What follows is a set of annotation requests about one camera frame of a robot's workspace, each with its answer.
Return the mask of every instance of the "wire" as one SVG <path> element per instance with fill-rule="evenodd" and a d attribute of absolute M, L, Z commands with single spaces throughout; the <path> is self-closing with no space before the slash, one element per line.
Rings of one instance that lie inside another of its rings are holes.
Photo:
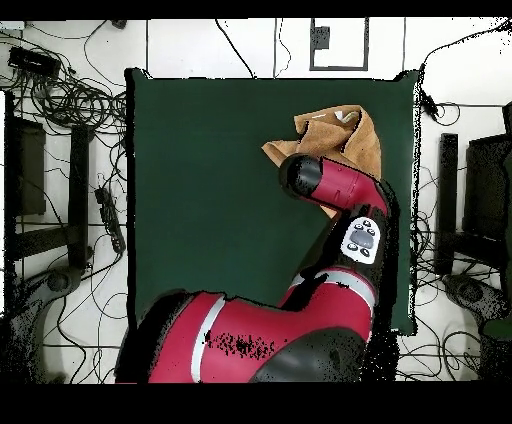
<path fill-rule="evenodd" d="M 88 35 L 84 35 L 83 37 L 60 37 L 58 35 L 49 34 L 48 32 L 43 31 L 42 29 L 37 28 L 33 24 L 27 24 L 27 26 L 29 28 L 35 29 L 36 31 L 42 32 L 43 34 L 48 35 L 49 37 L 59 38 L 60 40 L 83 40 L 83 39 L 89 37 Z"/>
<path fill-rule="evenodd" d="M 96 72 L 98 72 L 99 75 L 101 75 L 105 80 L 110 82 L 114 85 L 115 84 L 112 81 L 108 80 L 90 61 L 87 57 L 87 43 L 92 38 L 92 36 L 103 26 L 105 22 L 103 22 L 101 25 L 95 28 L 95 30 L 89 34 L 86 38 L 86 41 L 84 43 L 84 55 L 86 57 L 86 60 L 88 61 L 89 65 L 93 67 Z M 32 117 L 36 122 L 41 122 L 43 124 L 46 124 L 47 128 L 45 128 L 46 133 L 50 136 L 52 135 L 64 135 L 69 136 L 70 135 L 70 129 L 72 129 L 74 126 L 79 125 L 87 125 L 91 129 L 93 129 L 96 138 L 98 139 L 99 143 L 103 144 L 107 149 L 109 149 L 109 160 L 110 164 L 112 165 L 112 171 L 110 174 L 110 178 L 108 180 L 104 181 L 105 185 L 108 185 L 109 188 L 113 185 L 116 188 L 117 185 L 121 188 L 123 194 L 126 194 L 126 190 L 124 189 L 122 181 L 127 181 L 127 178 L 123 175 L 123 172 L 121 169 L 119 169 L 119 163 L 123 156 L 125 156 L 124 148 L 121 148 L 121 144 L 124 142 L 125 137 L 125 127 L 126 127 L 126 92 L 121 92 L 117 95 L 113 95 L 110 88 L 105 85 L 102 82 L 96 81 L 91 78 L 76 78 L 76 72 L 72 69 L 71 63 L 69 59 L 60 53 L 52 52 L 46 48 L 43 48 L 35 43 L 23 40 L 24 42 L 28 43 L 29 45 L 33 46 L 30 50 L 38 51 L 44 55 L 47 55 L 49 57 L 53 57 L 60 62 L 60 70 L 59 70 L 59 76 L 55 79 L 49 79 L 44 78 L 39 75 L 34 75 L 31 73 L 27 73 L 25 71 L 15 70 L 13 71 L 13 75 L 11 78 L 4 78 L 8 84 L 9 88 L 16 89 L 19 91 L 19 100 L 16 104 L 16 108 L 21 107 L 21 111 L 16 110 L 17 112 L 21 112 L 23 114 L 23 99 L 24 98 L 30 98 L 32 101 L 32 104 L 35 107 L 34 112 L 25 112 L 26 115 Z M 114 143 L 113 145 L 110 145 L 106 143 L 103 140 L 103 135 L 109 135 L 109 136 L 118 136 L 119 141 L 117 143 Z M 54 160 L 57 160 L 59 162 L 70 164 L 68 160 L 60 159 L 58 157 L 55 157 L 53 154 L 51 154 L 49 151 L 45 149 L 48 156 L 52 157 Z M 54 171 L 59 171 L 65 178 L 69 179 L 69 176 L 66 175 L 66 173 L 62 170 L 62 168 L 54 167 L 52 169 L 48 169 L 45 172 L 50 173 Z M 38 187 L 37 185 L 33 184 L 30 181 L 24 180 L 26 183 L 33 185 L 37 189 L 43 192 L 46 199 L 49 201 L 50 205 L 52 206 L 52 210 L 57 218 L 57 221 L 59 225 L 62 227 L 63 230 L 64 226 L 62 223 L 62 219 L 60 218 L 59 214 L 57 213 L 57 210 L 50 199 L 50 197 L 44 192 L 44 190 L 41 187 Z M 104 234 L 100 236 L 96 242 L 94 243 L 93 248 L 93 255 L 97 254 L 96 247 L 99 239 L 103 236 L 107 236 L 108 234 Z M 59 256 L 58 258 L 54 259 L 47 267 L 47 270 L 39 273 L 35 276 L 30 277 L 27 280 L 22 279 L 21 287 L 25 288 L 25 292 L 27 290 L 35 290 L 38 286 L 40 286 L 45 281 L 45 275 L 49 275 L 50 268 L 52 265 L 58 261 L 60 258 L 65 256 L 66 254 L 63 254 Z M 117 255 L 116 258 L 112 263 L 109 265 L 99 269 L 94 270 L 91 269 L 91 272 L 88 273 L 88 275 L 81 278 L 82 281 L 85 281 L 86 279 L 91 279 L 91 293 L 83 299 L 72 311 L 64 315 L 65 308 L 66 308 L 66 298 L 64 298 L 64 307 L 61 310 L 61 313 L 58 317 L 57 323 L 55 327 L 53 327 L 50 331 L 48 331 L 44 338 L 48 337 L 48 335 L 53 332 L 55 329 L 57 329 L 65 340 L 68 341 L 69 344 L 47 344 L 43 343 L 43 346 L 45 347 L 59 347 L 59 348 L 75 348 L 80 349 L 82 354 L 84 355 L 83 360 L 79 367 L 74 371 L 74 374 L 70 380 L 70 383 L 75 382 L 77 379 L 77 376 L 80 372 L 80 370 L 83 368 L 84 363 L 87 359 L 87 352 L 86 349 L 93 348 L 95 349 L 95 354 L 93 357 L 93 369 L 90 370 L 90 372 L 82 378 L 79 383 L 85 381 L 92 373 L 94 373 L 98 379 L 98 382 L 101 382 L 101 384 L 104 383 L 104 381 L 107 379 L 108 375 L 111 373 L 112 370 L 107 372 L 107 374 L 104 377 L 101 377 L 101 361 L 103 358 L 103 352 L 102 349 L 119 349 L 119 346 L 102 346 L 99 343 L 95 346 L 86 346 L 81 345 L 79 343 L 76 343 L 76 341 L 72 340 L 69 336 L 64 334 L 61 328 L 61 324 L 68 319 L 72 314 L 74 314 L 78 308 L 80 308 L 89 297 L 94 298 L 95 291 L 99 288 L 100 285 L 103 284 L 103 281 L 109 274 L 110 270 L 113 266 L 115 266 L 120 260 L 122 259 L 122 255 Z M 92 287 L 92 277 L 95 275 L 98 275 L 102 272 L 106 271 L 105 275 L 101 278 L 98 284 L 96 284 L 95 287 Z M 24 309 L 27 307 L 32 307 L 34 304 L 42 304 L 40 300 L 31 303 L 30 305 L 25 305 Z M 103 315 L 111 318 L 111 319 L 121 319 L 122 317 L 113 317 L 107 313 L 104 313 L 104 310 L 106 308 L 103 308 L 102 314 L 100 315 L 100 323 L 101 318 Z"/>
<path fill-rule="evenodd" d="M 61 318 L 62 318 L 62 315 L 64 314 L 64 310 L 66 309 L 66 297 L 67 296 L 64 296 L 63 300 L 64 300 L 64 303 L 62 305 L 62 309 L 60 311 L 60 314 L 59 314 L 59 317 L 57 318 L 57 329 L 59 330 L 59 333 L 60 335 L 66 340 L 68 341 L 69 343 L 71 343 L 72 345 L 76 346 L 78 349 L 80 349 L 84 355 L 83 359 L 82 359 L 82 362 L 80 363 L 79 367 L 76 369 L 75 373 L 73 374 L 73 377 L 71 377 L 71 380 L 69 380 L 69 384 L 73 384 L 73 381 L 75 380 L 75 377 L 77 376 L 77 374 L 79 373 L 79 371 L 82 369 L 82 367 L 84 366 L 85 364 L 85 360 L 87 359 L 87 352 L 85 351 L 85 349 L 80 346 L 78 343 L 76 343 L 74 340 L 70 339 L 68 336 L 66 336 L 64 334 L 64 332 L 62 331 L 62 328 L 60 327 L 60 324 L 61 324 Z"/>
<path fill-rule="evenodd" d="M 448 355 L 446 354 L 446 342 L 452 338 L 453 336 L 456 336 L 458 334 L 462 334 L 462 335 L 465 335 L 466 337 L 470 337 L 472 338 L 473 340 L 477 341 L 479 344 L 480 344 L 480 339 L 478 339 L 477 337 L 475 337 L 473 334 L 471 333 L 468 333 L 467 331 L 454 331 L 450 334 L 448 334 L 444 339 L 443 339 L 443 343 L 441 345 L 441 350 L 443 352 L 443 361 L 444 361 L 444 364 L 445 364 L 445 367 L 446 367 L 446 371 L 448 372 L 448 375 L 450 376 L 450 378 L 453 380 L 453 381 L 457 381 L 457 379 L 455 378 L 455 376 L 453 375 L 453 373 L 451 372 L 452 369 L 459 369 L 459 368 L 454 368 L 452 366 L 450 366 L 450 364 L 448 363 Z M 468 368 L 470 368 L 472 371 L 474 371 L 475 373 L 478 374 L 478 370 L 475 369 L 473 366 L 469 365 L 466 363 L 465 364 Z"/>
<path fill-rule="evenodd" d="M 245 60 L 243 59 L 242 56 L 240 56 L 240 53 L 238 53 L 238 50 L 236 49 L 236 47 L 233 45 L 233 43 L 231 42 L 231 39 L 229 38 L 229 35 L 226 33 L 226 31 L 224 30 L 224 28 L 222 28 L 219 24 L 219 20 L 218 19 L 215 19 L 215 24 L 217 25 L 217 28 L 220 29 L 220 31 L 224 34 L 224 37 L 226 37 L 226 40 L 228 40 L 228 43 L 229 45 L 231 46 L 231 48 L 233 49 L 233 51 L 236 53 L 236 55 L 238 56 L 238 58 L 242 61 L 242 63 L 245 65 L 245 67 L 247 68 L 247 70 L 249 71 L 249 74 L 251 75 L 251 78 L 256 78 L 256 76 L 253 74 L 253 72 L 251 71 L 251 68 L 249 68 L 249 65 L 247 65 L 247 63 L 245 62 Z"/>
<path fill-rule="evenodd" d="M 120 296 L 120 295 L 128 296 L 128 293 L 115 293 L 115 294 L 113 294 L 113 295 L 112 295 L 112 296 L 110 296 L 110 297 L 108 298 L 108 300 L 105 302 L 105 305 L 103 306 L 103 308 L 102 308 L 102 309 L 100 309 L 101 315 L 100 315 L 100 319 L 99 319 L 99 322 L 98 322 L 98 346 L 100 345 L 100 327 L 101 327 L 101 319 L 103 318 L 103 316 L 104 316 L 104 315 L 105 315 L 105 316 L 108 316 L 109 318 L 112 318 L 112 317 L 110 317 L 110 315 L 108 315 L 108 314 L 106 314 L 106 313 L 105 313 L 105 308 L 108 306 L 108 304 L 110 303 L 110 301 L 111 301 L 114 297 L 116 297 L 116 296 Z M 101 375 L 101 364 L 100 364 L 100 361 L 101 361 L 101 358 L 100 358 L 100 360 L 98 361 L 98 374 L 97 374 L 97 377 L 98 377 L 98 383 L 103 384 L 103 382 L 102 382 L 103 380 L 101 380 L 101 379 L 100 379 L 100 375 Z"/>
<path fill-rule="evenodd" d="M 89 63 L 89 65 L 91 65 L 91 67 L 92 67 L 92 68 L 93 68 L 93 69 L 94 69 L 98 74 L 100 74 L 100 75 L 101 75 L 105 80 L 107 80 L 110 84 L 112 84 L 112 85 L 116 85 L 116 86 L 118 86 L 118 87 L 123 87 L 123 88 L 124 88 L 124 85 L 122 85 L 122 84 L 116 84 L 115 82 L 110 81 L 110 80 L 109 80 L 105 75 L 103 75 L 103 74 L 98 70 L 98 68 L 96 68 L 96 67 L 91 63 L 91 61 L 90 61 L 90 60 L 89 60 L 89 58 L 87 57 L 87 50 L 86 50 L 87 43 L 88 43 L 88 42 L 89 42 L 89 40 L 92 38 L 92 36 L 93 36 L 94 34 L 96 34 L 96 32 L 97 32 L 97 31 L 98 31 L 98 30 L 99 30 L 103 25 L 105 25 L 105 24 L 106 24 L 106 22 L 107 22 L 107 19 L 106 19 L 106 20 L 104 20 L 101 24 L 99 24 L 99 25 L 94 29 L 94 31 L 93 31 L 93 32 L 91 32 L 91 34 L 87 37 L 87 40 L 85 40 L 85 43 L 84 43 L 84 55 L 85 55 L 85 60 L 87 60 L 87 63 Z"/>
<path fill-rule="evenodd" d="M 283 28 L 283 21 L 284 21 L 284 18 L 281 18 L 281 25 L 279 26 L 279 34 L 278 34 L 278 39 L 279 39 L 279 43 L 281 44 L 281 46 L 283 46 L 283 48 L 287 51 L 288 53 L 288 63 L 286 64 L 286 67 L 284 69 L 281 69 L 277 75 L 276 75 L 276 78 L 279 77 L 279 75 L 281 75 L 281 72 L 284 72 L 288 69 L 288 66 L 290 65 L 290 61 L 292 60 L 292 54 L 290 53 L 290 50 L 288 50 L 288 47 L 286 47 L 284 44 L 283 44 L 283 40 L 281 40 L 281 30 Z"/>

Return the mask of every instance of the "black frame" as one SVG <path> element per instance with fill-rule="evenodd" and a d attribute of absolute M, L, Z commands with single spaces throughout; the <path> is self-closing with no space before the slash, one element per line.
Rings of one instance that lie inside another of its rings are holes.
<path fill-rule="evenodd" d="M 504 240 L 492 240 L 464 231 L 456 232 L 457 155 L 457 134 L 442 134 L 439 143 L 434 273 L 451 274 L 455 252 L 477 259 L 493 268 L 502 269 L 507 262 Z"/>
<path fill-rule="evenodd" d="M 364 18 L 364 57 L 363 66 L 315 66 L 315 51 L 329 48 L 329 27 L 315 26 L 315 18 L 311 18 L 310 33 L 310 54 L 309 54 L 309 70 L 310 71 L 368 71 L 368 52 L 370 39 L 370 18 Z"/>
<path fill-rule="evenodd" d="M 13 260 L 67 245 L 69 266 L 85 269 L 89 259 L 89 143 L 93 138 L 94 132 L 87 127 L 71 130 L 68 224 L 16 234 Z"/>

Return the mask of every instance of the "black stand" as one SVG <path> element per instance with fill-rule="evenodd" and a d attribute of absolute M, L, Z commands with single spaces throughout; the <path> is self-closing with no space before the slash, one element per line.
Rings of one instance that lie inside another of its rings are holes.
<path fill-rule="evenodd" d="M 512 231 L 508 210 L 511 207 L 512 103 L 503 108 L 503 118 L 506 134 L 473 140 L 467 149 L 462 232 L 456 232 L 455 222 L 458 138 L 457 134 L 441 136 L 433 267 L 436 274 L 445 276 L 448 298 L 475 317 L 481 340 L 479 379 L 510 382 L 512 278 L 506 275 L 507 266 L 511 267 L 506 230 L 508 225 L 508 233 Z M 492 289 L 468 276 L 451 275 L 455 252 L 497 269 L 502 290 Z"/>
<path fill-rule="evenodd" d="M 14 252 L 11 252 L 15 260 L 67 245 L 69 265 L 43 272 L 38 281 L 30 279 L 25 284 L 28 287 L 15 288 L 17 296 L 14 296 L 14 305 L 7 305 L 8 322 L 2 334 L 4 349 L 1 351 L 0 379 L 3 381 L 48 382 L 42 361 L 42 334 L 47 311 L 54 300 L 76 290 L 91 256 L 87 245 L 88 181 L 89 143 L 93 138 L 94 132 L 88 127 L 74 127 L 71 131 L 69 223 L 15 236 Z"/>

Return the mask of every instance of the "black cable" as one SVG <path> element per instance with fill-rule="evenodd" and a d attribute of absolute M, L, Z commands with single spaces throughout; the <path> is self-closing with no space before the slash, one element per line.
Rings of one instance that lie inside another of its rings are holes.
<path fill-rule="evenodd" d="M 453 375 L 453 373 L 451 372 L 452 369 L 458 369 L 458 368 L 453 368 L 450 366 L 450 364 L 448 363 L 448 358 L 450 357 L 449 355 L 446 355 L 446 342 L 452 338 L 453 336 L 456 336 L 458 334 L 462 334 L 462 335 L 465 335 L 467 337 L 471 337 L 473 340 L 476 340 L 479 344 L 480 344 L 480 339 L 478 339 L 477 337 L 475 337 L 473 334 L 471 333 L 468 333 L 467 331 L 454 331 L 450 334 L 448 334 L 444 339 L 443 339 L 443 343 L 441 345 L 441 351 L 443 352 L 443 360 L 444 360 L 444 364 L 445 364 L 445 367 L 446 367 L 446 371 L 448 372 L 450 378 L 453 380 L 453 381 L 457 381 L 457 379 L 455 378 L 455 376 Z M 468 366 L 468 368 L 472 369 L 473 371 L 477 372 L 477 370 L 473 369 L 472 366 Z"/>
<path fill-rule="evenodd" d="M 84 35 L 83 37 L 60 37 L 58 35 L 53 35 L 53 34 L 50 34 L 50 33 L 46 32 L 46 31 L 43 31 L 42 29 L 37 28 L 33 24 L 27 24 L 27 27 L 33 28 L 36 31 L 42 32 L 43 34 L 48 35 L 49 37 L 59 38 L 60 40 L 83 40 L 83 39 L 89 37 L 88 35 Z"/>
<path fill-rule="evenodd" d="M 92 38 L 92 36 L 94 34 L 96 34 L 96 32 L 103 26 L 105 25 L 107 22 L 107 20 L 104 20 L 101 24 L 99 24 L 93 32 L 91 32 L 91 34 L 87 37 L 87 40 L 85 40 L 85 43 L 84 43 L 84 55 L 85 55 L 85 60 L 87 60 L 87 63 L 89 63 L 89 65 L 91 65 L 91 67 L 98 73 L 100 74 L 105 80 L 107 80 L 110 84 L 112 85 L 116 85 L 118 87 L 124 87 L 124 85 L 122 84 L 116 84 L 115 82 L 112 82 L 110 81 L 105 75 L 103 75 L 99 70 L 98 68 L 96 68 L 92 63 L 91 61 L 89 60 L 89 58 L 87 57 L 87 50 L 86 50 L 86 47 L 87 47 L 87 43 L 89 42 L 89 40 Z"/>
<path fill-rule="evenodd" d="M 290 50 L 288 50 L 288 47 L 286 47 L 283 43 L 283 40 L 281 40 L 281 30 L 283 28 L 283 21 L 284 21 L 284 18 L 281 18 L 281 25 L 279 26 L 279 35 L 278 35 L 278 39 L 279 39 L 279 43 L 281 44 L 281 46 L 283 46 L 283 48 L 288 52 L 288 63 L 286 64 L 286 67 L 284 69 L 281 69 L 277 75 L 276 75 L 276 78 L 279 78 L 279 75 L 281 75 L 281 72 L 284 72 L 288 69 L 288 66 L 290 65 L 290 61 L 292 60 L 292 54 L 290 53 Z"/>
<path fill-rule="evenodd" d="M 101 384 L 105 384 L 105 380 L 106 380 L 106 379 L 107 379 L 107 377 L 110 375 L 110 373 L 111 373 L 112 371 L 114 371 L 114 370 L 115 370 L 115 368 L 110 368 L 110 369 L 107 371 L 107 373 L 105 374 L 105 377 L 103 377 L 103 380 L 101 380 Z"/>
<path fill-rule="evenodd" d="M 116 296 L 120 296 L 120 295 L 128 296 L 128 293 L 121 293 L 121 292 L 119 292 L 119 293 L 115 293 L 115 294 L 113 294 L 113 295 L 112 295 L 112 296 L 110 296 L 110 297 L 108 298 L 108 300 L 105 302 L 105 305 L 103 305 L 103 308 L 102 308 L 102 309 L 100 309 L 101 315 L 100 315 L 100 319 L 99 319 L 99 322 L 98 322 L 98 346 L 101 344 L 101 343 L 100 343 L 100 327 L 101 327 L 101 319 L 103 318 L 103 315 L 105 315 L 105 316 L 107 316 L 107 317 L 109 317 L 109 318 L 112 318 L 110 315 L 108 315 L 108 314 L 106 314 L 106 313 L 105 313 L 105 308 L 107 307 L 107 305 L 110 303 L 110 301 L 111 301 L 114 297 L 116 297 Z M 103 384 L 103 383 L 102 383 L 102 380 L 101 380 L 101 378 L 100 378 L 100 375 L 101 375 L 101 363 L 100 363 L 100 362 L 101 362 L 101 357 L 100 357 L 100 359 L 99 359 L 99 361 L 98 361 L 98 374 L 96 374 L 96 376 L 98 377 L 98 383 Z"/>
<path fill-rule="evenodd" d="M 96 351 L 94 352 L 94 355 L 92 357 L 92 369 L 91 371 L 89 371 L 89 373 L 84 377 L 82 378 L 77 384 L 81 384 L 83 383 L 85 380 L 87 380 L 89 378 L 89 376 L 94 372 L 96 374 L 96 369 L 101 361 L 101 356 L 103 355 L 103 353 L 101 351 Z"/>
<path fill-rule="evenodd" d="M 218 19 L 215 19 L 215 24 L 217 25 L 217 28 L 220 29 L 220 31 L 224 34 L 224 37 L 226 37 L 226 40 L 228 40 L 228 43 L 229 45 L 231 46 L 231 48 L 233 49 L 233 51 L 236 53 L 236 55 L 238 56 L 238 58 L 242 61 L 242 63 L 245 65 L 245 67 L 247 68 L 247 70 L 249 71 L 249 74 L 251 74 L 251 78 L 256 78 L 255 75 L 253 74 L 253 72 L 251 71 L 251 68 L 249 68 L 249 65 L 247 65 L 247 63 L 245 62 L 245 60 L 243 59 L 242 56 L 240 56 L 240 53 L 238 53 L 238 50 L 236 49 L 236 47 L 233 45 L 233 43 L 231 42 L 231 39 L 229 38 L 228 34 L 226 33 L 226 31 L 224 30 L 224 28 L 222 28 L 219 24 L 219 20 Z"/>
<path fill-rule="evenodd" d="M 86 51 L 86 45 L 89 41 L 89 39 L 94 35 L 94 33 L 102 26 L 100 25 L 97 27 L 89 36 L 87 36 L 87 40 L 84 43 L 84 54 L 86 56 L 86 60 L 88 63 L 93 67 L 103 78 L 105 76 L 99 72 L 99 70 L 92 65 L 87 57 L 87 51 Z M 66 56 L 60 54 L 60 53 L 54 53 L 49 51 L 48 49 L 45 49 L 41 46 L 38 46 L 35 43 L 28 42 L 28 44 L 34 46 L 31 50 L 38 50 L 42 52 L 45 55 L 48 55 L 50 57 L 57 58 L 61 63 L 60 68 L 60 75 L 58 78 L 54 80 L 50 80 L 47 78 L 43 78 L 38 75 L 33 75 L 24 71 L 15 71 L 13 72 L 13 77 L 8 79 L 9 83 L 11 84 L 12 89 L 19 89 L 21 90 L 21 96 L 16 106 L 21 105 L 23 108 L 23 99 L 25 98 L 25 94 L 29 94 L 29 97 L 32 100 L 32 103 L 34 107 L 36 108 L 36 113 L 27 113 L 28 115 L 32 116 L 34 120 L 38 121 L 38 118 L 41 120 L 44 120 L 43 122 L 46 122 L 49 130 L 54 135 L 66 135 L 69 136 L 69 132 L 63 132 L 61 130 L 58 130 L 56 127 L 60 128 L 66 128 L 71 129 L 73 126 L 76 125 L 88 125 L 89 127 L 92 127 L 94 132 L 96 133 L 96 138 L 102 143 L 105 147 L 109 149 L 109 159 L 110 163 L 112 165 L 112 173 L 111 178 L 106 183 L 109 185 L 109 188 L 113 182 L 117 182 L 123 193 L 126 193 L 123 185 L 119 181 L 119 179 L 127 181 L 127 179 L 122 175 L 121 170 L 118 168 L 119 161 L 121 157 L 124 154 L 124 149 L 121 150 L 121 143 L 123 142 L 124 136 L 125 136 L 125 127 L 126 127 L 126 92 L 119 93 L 117 95 L 113 95 L 110 88 L 106 86 L 105 84 L 96 81 L 94 79 L 90 78 L 81 78 L 77 79 L 75 78 L 76 72 L 71 68 L 71 63 L 69 59 L 67 59 Z M 105 135 L 118 135 L 119 142 L 115 143 L 113 146 L 108 145 L 105 143 L 100 137 L 98 137 L 98 134 L 105 134 Z M 117 148 L 117 157 L 114 160 L 112 158 L 114 149 Z M 52 157 L 53 159 L 68 163 L 69 161 L 64 159 L 59 159 L 52 155 L 50 152 L 46 151 L 46 153 Z M 69 177 L 65 174 L 65 172 L 61 168 L 53 168 L 49 169 L 45 172 L 53 172 L 58 170 L 65 178 L 69 179 Z M 59 221 L 59 225 L 64 229 L 62 220 L 60 219 L 60 216 L 58 215 L 52 200 L 49 198 L 49 196 L 44 192 L 43 189 L 40 187 L 37 187 L 35 184 L 28 181 L 29 184 L 35 186 L 39 190 L 43 192 L 45 197 L 50 202 L 50 205 L 52 206 L 52 209 L 55 213 L 55 216 L 57 217 L 57 221 Z M 96 253 L 96 245 L 98 240 L 96 240 L 94 244 L 94 253 Z M 50 268 L 55 261 L 60 259 L 62 256 L 56 258 L 54 261 L 52 261 L 48 268 Z M 102 277 L 101 281 L 96 285 L 96 287 L 91 286 L 91 294 L 87 296 L 85 299 L 82 300 L 82 302 L 77 305 L 71 312 L 69 312 L 64 318 L 63 314 L 65 311 L 65 306 L 63 310 L 61 311 L 61 314 L 59 315 L 59 319 L 57 321 L 57 325 L 52 328 L 44 337 L 46 338 L 52 331 L 57 329 L 62 337 L 64 337 L 69 343 L 69 345 L 48 345 L 45 344 L 47 347 L 53 346 L 53 347 L 72 347 L 72 348 L 78 348 L 82 351 L 82 353 L 85 353 L 84 359 L 82 363 L 80 364 L 79 368 L 75 371 L 73 377 L 71 378 L 71 382 L 73 382 L 76 379 L 77 374 L 79 373 L 80 369 L 83 367 L 85 361 L 86 361 L 86 351 L 85 349 L 89 348 L 89 346 L 83 346 L 80 345 L 73 340 L 71 340 L 68 336 L 66 336 L 60 327 L 60 325 L 67 319 L 69 316 L 71 316 L 90 296 L 94 297 L 95 290 L 98 289 L 98 287 L 103 283 L 106 276 L 108 275 L 111 268 L 117 264 L 122 258 L 122 255 L 116 256 L 114 261 L 109 264 L 108 266 L 99 269 L 97 271 L 91 270 L 91 273 L 85 277 L 82 277 L 82 281 L 86 280 L 87 278 L 91 278 L 91 284 L 92 284 L 92 277 L 94 275 L 97 275 L 103 271 L 107 271 L 105 275 Z M 40 273 L 38 276 L 33 276 L 28 280 L 25 280 L 24 283 L 28 283 L 31 281 L 34 281 L 35 277 L 43 276 L 44 273 Z M 44 279 L 37 282 L 37 284 L 42 284 L 44 282 Z M 117 318 L 120 319 L 121 317 L 112 317 L 109 314 L 102 314 L 100 316 L 100 322 L 101 317 L 105 315 L 109 318 Z M 89 374 L 83 378 L 80 382 L 87 379 L 93 372 L 96 374 L 96 377 L 98 378 L 98 382 L 100 382 L 100 367 L 101 367 L 101 359 L 102 359 L 102 348 L 118 348 L 118 347 L 109 347 L 109 346 L 101 346 L 97 345 L 95 347 L 97 349 L 97 352 L 95 353 L 95 356 L 93 357 L 93 369 Z M 101 379 L 101 382 L 103 383 L 104 380 L 108 377 L 107 373 L 103 379 Z"/>
<path fill-rule="evenodd" d="M 80 366 L 76 369 L 75 373 L 73 374 L 73 377 L 71 377 L 71 380 L 69 380 L 69 384 L 73 384 L 73 381 L 75 379 L 75 377 L 77 376 L 77 374 L 80 372 L 80 370 L 82 369 L 86 359 L 87 359 L 87 352 L 85 351 L 85 349 L 83 347 L 81 347 L 78 343 L 76 343 L 74 340 L 70 339 L 68 336 L 66 336 L 64 334 L 64 332 L 62 331 L 62 328 L 60 327 L 60 324 L 61 324 L 61 319 L 62 319 L 62 315 L 64 314 L 64 310 L 66 309 L 66 297 L 67 296 L 64 296 L 63 297 L 63 300 L 64 300 L 64 303 L 62 305 L 62 309 L 60 311 L 60 314 L 59 314 L 59 317 L 57 318 L 57 329 L 59 330 L 59 333 L 60 335 L 66 340 L 68 341 L 69 343 L 71 343 L 72 345 L 76 346 L 78 349 L 80 349 L 84 355 L 83 359 L 82 359 L 82 362 L 80 363 Z"/>

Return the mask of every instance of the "black border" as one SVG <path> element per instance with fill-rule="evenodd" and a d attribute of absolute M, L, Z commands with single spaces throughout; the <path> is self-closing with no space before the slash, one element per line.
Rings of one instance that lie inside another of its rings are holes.
<path fill-rule="evenodd" d="M 311 35 L 315 31 L 315 18 L 311 18 Z M 309 70 L 310 71 L 368 71 L 368 52 L 370 49 L 370 18 L 364 18 L 364 58 L 363 66 L 315 66 L 315 47 L 313 40 L 309 41 Z"/>

